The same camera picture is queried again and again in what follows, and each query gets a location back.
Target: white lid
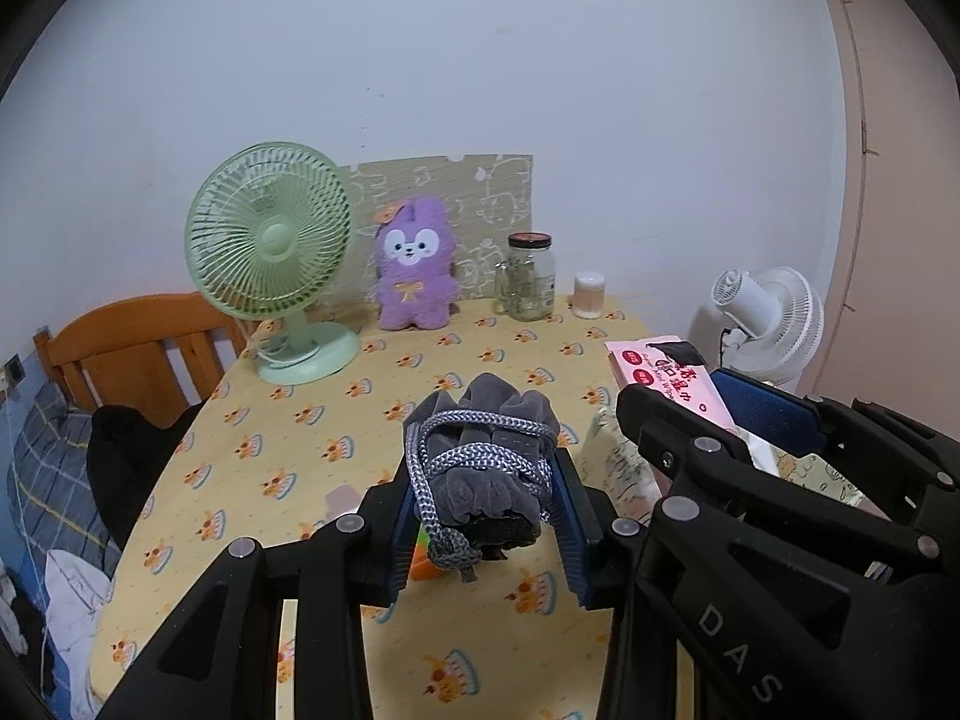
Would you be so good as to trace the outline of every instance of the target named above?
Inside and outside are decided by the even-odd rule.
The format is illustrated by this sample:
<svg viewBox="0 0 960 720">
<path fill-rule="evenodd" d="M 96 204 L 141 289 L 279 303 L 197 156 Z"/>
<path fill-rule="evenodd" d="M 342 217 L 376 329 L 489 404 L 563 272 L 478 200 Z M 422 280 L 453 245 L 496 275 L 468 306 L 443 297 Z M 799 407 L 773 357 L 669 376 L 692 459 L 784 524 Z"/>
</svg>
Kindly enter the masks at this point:
<svg viewBox="0 0 960 720">
<path fill-rule="evenodd" d="M 574 287 L 582 290 L 602 290 L 607 279 L 599 271 L 580 271 L 573 277 Z"/>
</svg>

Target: green fan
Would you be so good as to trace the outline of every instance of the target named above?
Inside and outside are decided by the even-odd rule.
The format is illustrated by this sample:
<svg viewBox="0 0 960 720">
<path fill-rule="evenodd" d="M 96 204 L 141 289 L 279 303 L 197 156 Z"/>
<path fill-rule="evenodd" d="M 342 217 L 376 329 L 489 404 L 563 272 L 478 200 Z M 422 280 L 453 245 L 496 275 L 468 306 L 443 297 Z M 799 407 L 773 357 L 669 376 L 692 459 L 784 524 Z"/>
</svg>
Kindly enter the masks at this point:
<svg viewBox="0 0 960 720">
<path fill-rule="evenodd" d="M 220 165 L 190 206 L 184 245 L 190 276 L 225 314 L 282 319 L 258 350 L 272 384 L 302 384 L 347 365 L 357 336 L 336 322 L 307 322 L 347 253 L 350 209 L 337 167 L 298 143 L 260 143 Z"/>
</svg>

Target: wooden chair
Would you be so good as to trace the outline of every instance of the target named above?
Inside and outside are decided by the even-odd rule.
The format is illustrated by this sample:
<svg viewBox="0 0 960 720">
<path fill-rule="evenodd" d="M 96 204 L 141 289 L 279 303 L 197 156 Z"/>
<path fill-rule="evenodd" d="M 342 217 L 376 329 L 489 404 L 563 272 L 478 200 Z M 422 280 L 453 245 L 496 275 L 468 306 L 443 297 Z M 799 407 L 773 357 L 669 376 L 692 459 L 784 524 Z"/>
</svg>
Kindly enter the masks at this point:
<svg viewBox="0 0 960 720">
<path fill-rule="evenodd" d="M 37 356 L 64 397 L 82 409 L 133 406 L 157 427 L 168 427 L 187 400 L 164 349 L 174 341 L 201 398 L 224 375 L 210 332 L 223 329 L 240 354 L 246 341 L 240 327 L 200 293 L 147 295 L 121 300 L 75 319 L 51 338 L 34 336 Z M 93 389 L 90 389 L 86 375 Z"/>
</svg>

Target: door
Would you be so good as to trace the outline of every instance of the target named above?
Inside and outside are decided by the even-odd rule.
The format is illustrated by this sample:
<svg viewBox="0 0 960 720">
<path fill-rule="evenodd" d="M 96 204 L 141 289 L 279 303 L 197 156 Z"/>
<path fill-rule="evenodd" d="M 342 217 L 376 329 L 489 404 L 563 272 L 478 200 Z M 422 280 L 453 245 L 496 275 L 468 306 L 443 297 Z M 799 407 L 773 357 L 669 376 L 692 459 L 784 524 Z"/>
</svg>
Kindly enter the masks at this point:
<svg viewBox="0 0 960 720">
<path fill-rule="evenodd" d="M 834 323 L 802 388 L 874 401 L 960 439 L 957 81 L 903 0 L 837 1 L 841 57 L 846 40 L 856 63 L 845 71 L 859 98 L 845 84 L 846 108 L 862 115 L 862 158 L 849 163 L 862 165 L 862 196 L 848 182 L 855 223 L 841 233 Z"/>
</svg>

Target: electric fan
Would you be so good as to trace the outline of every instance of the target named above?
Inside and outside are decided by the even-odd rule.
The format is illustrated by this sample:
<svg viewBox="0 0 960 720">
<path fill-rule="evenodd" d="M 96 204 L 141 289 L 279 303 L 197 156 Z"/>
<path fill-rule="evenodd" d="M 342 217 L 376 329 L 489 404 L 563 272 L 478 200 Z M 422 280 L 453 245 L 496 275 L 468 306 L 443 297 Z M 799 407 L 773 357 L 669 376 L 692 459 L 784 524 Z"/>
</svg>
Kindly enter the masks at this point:
<svg viewBox="0 0 960 720">
<path fill-rule="evenodd" d="M 282 319 L 279 343 L 257 353 L 272 384 L 328 376 L 359 341 L 336 322 L 307 322 L 347 252 L 350 209 L 337 167 L 298 143 L 260 143 L 229 158 L 190 206 L 184 245 L 197 288 L 237 319 Z"/>
<path fill-rule="evenodd" d="M 713 304 L 737 327 L 721 341 L 723 364 L 782 385 L 800 375 L 824 333 L 824 307 L 792 268 L 752 275 L 727 271 L 713 285 Z"/>
</svg>

